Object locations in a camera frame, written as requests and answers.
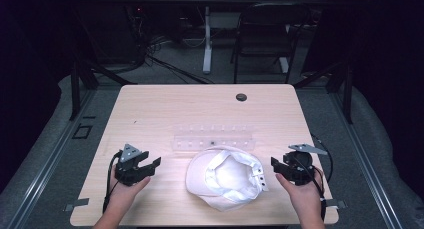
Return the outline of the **grey tape strip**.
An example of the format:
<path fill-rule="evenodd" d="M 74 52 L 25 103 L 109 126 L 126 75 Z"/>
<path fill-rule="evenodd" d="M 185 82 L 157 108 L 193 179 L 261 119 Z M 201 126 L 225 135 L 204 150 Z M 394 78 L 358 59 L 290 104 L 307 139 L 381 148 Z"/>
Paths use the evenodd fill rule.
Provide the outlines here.
<path fill-rule="evenodd" d="M 63 208 L 64 212 L 70 212 L 72 211 L 75 207 L 80 207 L 80 206 L 86 206 L 89 203 L 89 199 L 88 198 L 83 198 L 83 199 L 77 199 L 72 203 L 66 204 Z"/>
<path fill-rule="evenodd" d="M 343 200 L 337 200 L 337 199 L 327 199 L 325 201 L 325 205 L 327 207 L 331 207 L 335 209 L 347 208 L 347 204 Z"/>

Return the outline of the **white desk leg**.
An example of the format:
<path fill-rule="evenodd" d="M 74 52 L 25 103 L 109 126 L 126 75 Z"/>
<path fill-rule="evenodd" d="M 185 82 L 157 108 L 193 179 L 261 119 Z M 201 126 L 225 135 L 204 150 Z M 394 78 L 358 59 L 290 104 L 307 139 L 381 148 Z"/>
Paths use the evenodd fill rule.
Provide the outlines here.
<path fill-rule="evenodd" d="M 211 27 L 210 27 L 210 9 L 205 8 L 205 50 L 203 59 L 203 73 L 209 74 L 211 72 L 212 64 L 212 46 L 211 46 Z"/>

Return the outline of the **person's left hand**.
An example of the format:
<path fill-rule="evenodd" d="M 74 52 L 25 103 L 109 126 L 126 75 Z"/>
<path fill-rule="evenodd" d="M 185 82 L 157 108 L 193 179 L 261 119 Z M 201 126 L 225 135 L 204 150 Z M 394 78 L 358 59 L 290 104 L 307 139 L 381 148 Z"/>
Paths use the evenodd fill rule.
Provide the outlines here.
<path fill-rule="evenodd" d="M 109 203 L 106 211 L 126 213 L 132 206 L 138 193 L 141 192 L 149 182 L 150 177 L 146 177 L 132 186 L 126 186 L 115 178 L 115 167 L 112 167 L 110 175 Z"/>

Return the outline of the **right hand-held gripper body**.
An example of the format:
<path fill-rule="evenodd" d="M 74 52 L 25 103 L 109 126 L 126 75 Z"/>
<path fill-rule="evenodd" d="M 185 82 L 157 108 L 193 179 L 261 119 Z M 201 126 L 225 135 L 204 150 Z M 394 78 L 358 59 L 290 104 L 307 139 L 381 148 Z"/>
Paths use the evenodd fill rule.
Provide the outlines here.
<path fill-rule="evenodd" d="M 324 149 L 319 149 L 309 144 L 289 145 L 289 149 L 294 153 L 295 163 L 288 166 L 288 174 L 283 175 L 287 180 L 296 185 L 305 185 L 314 178 L 313 154 L 327 155 Z"/>

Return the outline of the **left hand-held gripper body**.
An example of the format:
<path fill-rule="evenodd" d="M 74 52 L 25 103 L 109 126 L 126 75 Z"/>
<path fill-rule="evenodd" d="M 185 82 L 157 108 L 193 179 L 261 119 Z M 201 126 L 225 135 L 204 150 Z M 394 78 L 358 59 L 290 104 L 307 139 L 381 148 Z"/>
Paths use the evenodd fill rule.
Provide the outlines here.
<path fill-rule="evenodd" d="M 145 151 L 140 151 L 130 144 L 126 144 L 121 151 L 118 163 L 115 168 L 115 178 L 126 186 L 132 186 L 144 178 L 143 169 L 136 164 L 136 157 Z"/>

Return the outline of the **white baseball cap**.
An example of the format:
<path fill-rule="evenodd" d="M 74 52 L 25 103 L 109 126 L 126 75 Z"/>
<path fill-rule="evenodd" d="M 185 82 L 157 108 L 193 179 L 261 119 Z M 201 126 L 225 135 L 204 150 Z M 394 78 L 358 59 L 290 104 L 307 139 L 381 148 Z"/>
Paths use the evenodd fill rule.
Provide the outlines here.
<path fill-rule="evenodd" d="M 268 191 L 264 169 L 254 155 L 231 146 L 213 146 L 189 163 L 186 189 L 221 211 L 237 210 Z"/>

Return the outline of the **person's right hand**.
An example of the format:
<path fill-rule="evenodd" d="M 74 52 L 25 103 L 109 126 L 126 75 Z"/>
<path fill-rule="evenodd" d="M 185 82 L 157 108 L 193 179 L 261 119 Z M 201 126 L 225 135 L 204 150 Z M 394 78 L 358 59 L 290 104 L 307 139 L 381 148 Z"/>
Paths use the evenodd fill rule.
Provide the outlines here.
<path fill-rule="evenodd" d="M 296 186 L 280 173 L 276 173 L 275 177 L 289 194 L 291 203 L 298 215 L 299 221 L 303 218 L 321 218 L 320 195 L 313 182 Z"/>

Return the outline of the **black metal chair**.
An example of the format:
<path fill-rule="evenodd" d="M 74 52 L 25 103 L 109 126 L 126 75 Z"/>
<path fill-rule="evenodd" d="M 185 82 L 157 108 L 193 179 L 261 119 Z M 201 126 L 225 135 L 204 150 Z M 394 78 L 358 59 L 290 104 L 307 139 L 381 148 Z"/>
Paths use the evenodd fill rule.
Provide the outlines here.
<path fill-rule="evenodd" d="M 233 82 L 238 81 L 239 58 L 280 58 L 287 61 L 285 83 L 291 74 L 301 30 L 310 10 L 299 3 L 258 3 L 243 10 L 238 18 L 230 62 Z"/>

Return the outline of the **black metal frame stand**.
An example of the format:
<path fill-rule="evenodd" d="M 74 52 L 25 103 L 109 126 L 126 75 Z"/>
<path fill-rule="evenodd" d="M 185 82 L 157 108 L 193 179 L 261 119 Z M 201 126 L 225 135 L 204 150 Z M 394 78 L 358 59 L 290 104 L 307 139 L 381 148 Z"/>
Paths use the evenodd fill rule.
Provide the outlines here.
<path fill-rule="evenodd" d="M 330 74 L 330 79 L 325 86 L 328 93 L 337 93 L 343 86 L 342 114 L 346 121 L 352 124 L 353 70 L 347 61 L 336 62 L 323 70 L 314 72 L 306 79 L 295 83 L 294 87 L 296 89 L 303 88 L 326 74 Z"/>
<path fill-rule="evenodd" d="M 134 85 L 134 82 L 130 82 L 118 76 L 99 63 L 77 57 L 73 62 L 70 74 L 72 99 L 72 112 L 70 121 L 74 120 L 81 111 L 80 83 L 83 83 L 88 90 L 96 90 L 98 88 L 99 82 L 94 75 L 95 72 L 106 76 L 121 86 Z"/>

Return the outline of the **aluminium floor rail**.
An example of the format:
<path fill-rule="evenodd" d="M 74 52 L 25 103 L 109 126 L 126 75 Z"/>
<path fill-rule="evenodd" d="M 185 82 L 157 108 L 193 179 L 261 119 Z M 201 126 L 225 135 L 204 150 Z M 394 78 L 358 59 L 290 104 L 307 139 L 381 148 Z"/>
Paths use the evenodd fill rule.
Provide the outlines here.
<path fill-rule="evenodd" d="M 70 222 L 108 112 L 96 106 L 99 91 L 83 94 L 69 120 L 63 97 L 6 191 L 0 195 L 0 229 L 80 229 Z"/>
<path fill-rule="evenodd" d="M 390 199 L 387 196 L 386 190 L 384 189 L 381 181 L 371 164 L 371 161 L 364 149 L 364 146 L 357 134 L 357 131 L 353 124 L 350 124 L 346 119 L 342 101 L 337 94 L 328 94 L 332 104 L 334 105 L 337 115 L 340 118 L 343 127 L 347 131 L 347 134 L 353 145 L 353 154 L 355 155 L 356 161 L 359 164 L 359 168 L 367 182 L 372 197 L 380 211 L 380 214 L 386 224 L 387 229 L 404 229 L 400 222 Z"/>

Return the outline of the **clear acrylic rack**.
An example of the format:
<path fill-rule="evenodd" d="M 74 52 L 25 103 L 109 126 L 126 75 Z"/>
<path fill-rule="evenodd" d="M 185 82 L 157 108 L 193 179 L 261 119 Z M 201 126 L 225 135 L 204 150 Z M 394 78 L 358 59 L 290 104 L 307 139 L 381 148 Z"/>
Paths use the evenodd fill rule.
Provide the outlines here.
<path fill-rule="evenodd" d="M 175 151 L 202 151 L 213 146 L 231 146 L 253 150 L 256 144 L 253 132 L 253 127 L 248 125 L 177 125 L 172 148 Z"/>

